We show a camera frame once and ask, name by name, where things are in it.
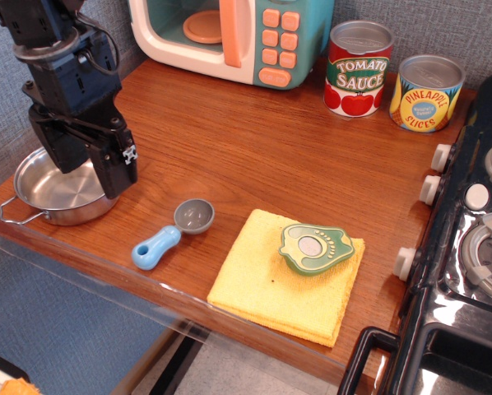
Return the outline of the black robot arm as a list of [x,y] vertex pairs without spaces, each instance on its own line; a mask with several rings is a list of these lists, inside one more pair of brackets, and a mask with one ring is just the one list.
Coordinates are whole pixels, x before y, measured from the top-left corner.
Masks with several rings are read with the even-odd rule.
[[114,105],[122,84],[111,35],[84,16],[81,1],[0,1],[0,23],[32,76],[22,87],[30,123],[64,174],[91,161],[105,196],[137,181],[131,131]]

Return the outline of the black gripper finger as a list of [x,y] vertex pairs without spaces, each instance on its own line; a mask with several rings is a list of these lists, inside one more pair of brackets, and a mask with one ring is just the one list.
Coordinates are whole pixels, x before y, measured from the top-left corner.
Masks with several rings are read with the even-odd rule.
[[46,132],[43,144],[53,163],[63,174],[76,170],[89,159],[85,145],[64,132]]
[[119,197],[137,182],[137,148],[135,144],[121,150],[111,147],[90,149],[95,173],[108,199]]

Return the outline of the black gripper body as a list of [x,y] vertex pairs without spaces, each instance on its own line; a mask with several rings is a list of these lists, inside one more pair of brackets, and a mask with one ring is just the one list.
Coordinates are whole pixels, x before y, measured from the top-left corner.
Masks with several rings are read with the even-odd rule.
[[113,61],[36,62],[28,68],[32,80],[23,91],[33,101],[30,120],[42,144],[49,131],[75,137],[86,151],[135,144],[114,105],[121,81]]

